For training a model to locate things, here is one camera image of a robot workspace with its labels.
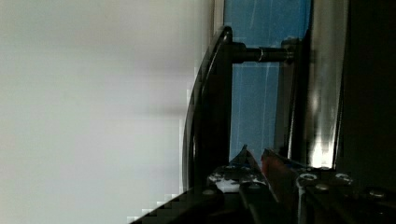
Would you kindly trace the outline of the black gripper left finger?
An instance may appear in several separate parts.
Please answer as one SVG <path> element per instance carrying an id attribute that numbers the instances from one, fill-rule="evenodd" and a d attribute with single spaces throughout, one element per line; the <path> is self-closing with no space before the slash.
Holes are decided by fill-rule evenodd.
<path id="1" fill-rule="evenodd" d="M 207 184 L 224 195 L 209 224 L 279 224 L 276 198 L 247 145 L 228 165 L 216 168 Z"/>

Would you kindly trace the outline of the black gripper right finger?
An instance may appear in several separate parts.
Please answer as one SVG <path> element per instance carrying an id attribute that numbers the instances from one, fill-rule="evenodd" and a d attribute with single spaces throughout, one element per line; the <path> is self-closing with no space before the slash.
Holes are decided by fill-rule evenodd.
<path id="1" fill-rule="evenodd" d="M 262 173 L 293 224 L 355 224 L 348 199 L 352 179 L 329 168 L 302 166 L 265 149 Z"/>

